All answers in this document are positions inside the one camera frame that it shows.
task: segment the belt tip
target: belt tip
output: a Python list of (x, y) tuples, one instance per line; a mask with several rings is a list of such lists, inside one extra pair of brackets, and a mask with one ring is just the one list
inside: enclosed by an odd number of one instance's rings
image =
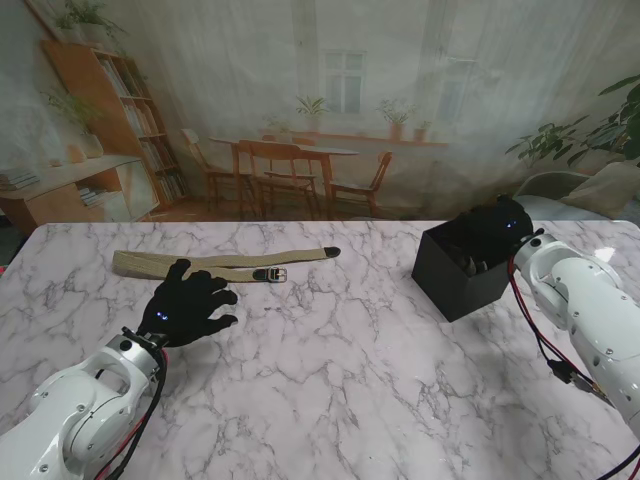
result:
[(324, 247), (324, 253), (328, 258), (335, 258), (340, 255), (340, 249), (338, 247)]

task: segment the belt buckle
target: belt buckle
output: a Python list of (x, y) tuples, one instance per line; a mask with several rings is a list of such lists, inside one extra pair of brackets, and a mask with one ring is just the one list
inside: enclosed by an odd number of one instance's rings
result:
[(284, 283), (287, 281), (287, 269), (270, 267), (267, 269), (267, 281), (269, 283)]

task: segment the white marble surface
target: white marble surface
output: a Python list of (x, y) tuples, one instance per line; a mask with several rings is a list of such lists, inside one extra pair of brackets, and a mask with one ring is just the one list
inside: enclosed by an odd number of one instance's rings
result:
[[(410, 277), (430, 222), (41, 227), (0, 279), (0, 433), (55, 370), (136, 327), (157, 281), (114, 249), (262, 254), (338, 246), (281, 285), (234, 285), (239, 324), (170, 350), (166, 394), (123, 479), (595, 479), (637, 440), (556, 380), (510, 292), (449, 324)], [(541, 224), (640, 299), (640, 231)], [(573, 359), (528, 296), (534, 317)]]

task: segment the black cable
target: black cable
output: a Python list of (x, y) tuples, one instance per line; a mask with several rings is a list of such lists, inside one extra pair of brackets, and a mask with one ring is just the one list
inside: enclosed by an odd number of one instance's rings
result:
[[(160, 402), (160, 395), (162, 394), (162, 389), (164, 388), (164, 382), (167, 377), (167, 362), (162, 352), (159, 352), (157, 353), (157, 355), (154, 355), (154, 358), (159, 365), (159, 370), (158, 370), (158, 373), (156, 374), (156, 378), (158, 379), (158, 386), (156, 387), (156, 391), (153, 394), (153, 398), (151, 400), (151, 403), (149, 404), (149, 407), (147, 408), (147, 411), (143, 417), (140, 427), (138, 427), (138, 429), (136, 430), (136, 433), (127, 440), (127, 444), (132, 440), (133, 440), (133, 443), (131, 444), (131, 447), (129, 447), (129, 450), (127, 451), (125, 458), (122, 460), (120, 465), (118, 465), (116, 469), (105, 478), (105, 480), (115, 480), (119, 478), (120, 475), (122, 475), (122, 473), (124, 472), (124, 469), (129, 463), (129, 460), (131, 460), (131, 457), (133, 456), (133, 452), (138, 446), (138, 442), (142, 437), (142, 433), (144, 432), (144, 429), (146, 428), (147, 423), (149, 423), (151, 414), (153, 413), (153, 411), (158, 406), (158, 403)], [(123, 445), (113, 457), (111, 457), (111, 459), (96, 474), (96, 476), (94, 477), (94, 480), (97, 480), (98, 477), (100, 477), (100, 475), (104, 473), (104, 471), (109, 467), (109, 465), (111, 465), (114, 462), (114, 460), (118, 457), (118, 455), (122, 453), (122, 449), (125, 447), (126, 447), (126, 444)]]
[(156, 356), (157, 356), (156, 361), (158, 362), (158, 365), (160, 365), (160, 370), (156, 377), (158, 379), (158, 386), (153, 395), (153, 399), (151, 400), (151, 404), (147, 409), (147, 413), (145, 414), (144, 420), (142, 421), (140, 428), (138, 428), (138, 431), (133, 437), (133, 442), (131, 443), (131, 446), (129, 447), (129, 450), (127, 451), (127, 454), (125, 455), (124, 459), (122, 460), (120, 465), (118, 465), (116, 469), (107, 476), (105, 480), (117, 480), (118, 478), (120, 478), (120, 475), (122, 475), (122, 473), (124, 472), (124, 469), (127, 468), (127, 465), (131, 460), (131, 457), (133, 457), (133, 453), (135, 452), (135, 449), (138, 446), (138, 442), (140, 442), (140, 439), (142, 438), (142, 434), (144, 433), (144, 430), (147, 427), (149, 420), (151, 419), (151, 414), (153, 413), (153, 411), (158, 406), (158, 403), (160, 402), (160, 395), (162, 394), (162, 389), (164, 388), (164, 382), (165, 382), (165, 379), (167, 378), (167, 362), (162, 352), (156, 352)]
[(640, 455), (640, 445), (638, 445), (638, 447), (631, 453), (631, 455), (629, 455), (626, 458), (626, 460), (624, 460), (620, 465), (618, 465), (614, 469), (610, 470), (609, 472), (605, 473), (601, 477), (598, 477), (598, 480), (608, 480), (609, 478), (613, 477), (614, 475), (620, 473), (622, 470), (627, 468), (629, 466), (629, 464), (631, 462), (633, 462), (638, 457), (638, 455)]
[(595, 382), (591, 380), (591, 378), (589, 378), (587, 375), (582, 373), (580, 369), (578, 369), (575, 365), (573, 365), (573, 363), (558, 348), (555, 347), (555, 345), (549, 342), (544, 337), (544, 335), (540, 333), (540, 330), (538, 329), (536, 324), (533, 322), (533, 319), (531, 318), (530, 314), (527, 311), (526, 305), (524, 305), (524, 299), (521, 299), (520, 297), (520, 291), (518, 289), (518, 285), (514, 277), (513, 257), (511, 257), (511, 259), (507, 264), (507, 274), (509, 276), (509, 283), (511, 283), (511, 288), (513, 290), (514, 296), (516, 297), (516, 302), (518, 303), (518, 307), (520, 307), (520, 311), (522, 312), (522, 315), (527, 320), (529, 327), (533, 331), (533, 334), (536, 336), (536, 340), (538, 341), (538, 346), (540, 347), (540, 351), (543, 352), (543, 355), (547, 360), (547, 364), (551, 366), (551, 360), (549, 359), (549, 357), (547, 357), (544, 354), (544, 351), (542, 350), (542, 346), (541, 346), (542, 344), (544, 344), (544, 346), (546, 346), (554, 355), (556, 355), (560, 359), (560, 361), (565, 364), (567, 368), (570, 368), (571, 371), (573, 371), (576, 375), (581, 377), (589, 385), (591, 385), (592, 387), (595, 387)]

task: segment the window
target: window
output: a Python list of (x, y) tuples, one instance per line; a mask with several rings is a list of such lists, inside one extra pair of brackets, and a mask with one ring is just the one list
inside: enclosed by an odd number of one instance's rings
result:
[(360, 113), (364, 77), (364, 53), (326, 52), (325, 98), (335, 113)]
[(447, 60), (437, 118), (446, 123), (454, 123), (460, 115), (467, 82), (476, 63), (474, 60), (452, 57)]

